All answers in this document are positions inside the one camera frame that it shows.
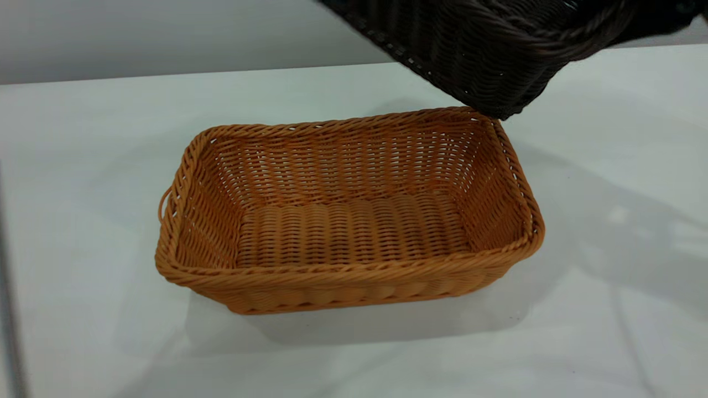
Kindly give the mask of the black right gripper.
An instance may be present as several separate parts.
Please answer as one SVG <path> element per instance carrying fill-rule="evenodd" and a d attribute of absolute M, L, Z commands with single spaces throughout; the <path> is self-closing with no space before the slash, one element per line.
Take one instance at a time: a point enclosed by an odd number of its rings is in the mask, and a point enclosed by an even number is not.
<path fill-rule="evenodd" d="M 640 1 L 631 22 L 632 35 L 664 35 L 687 28 L 695 18 L 706 18 L 706 1 Z"/>

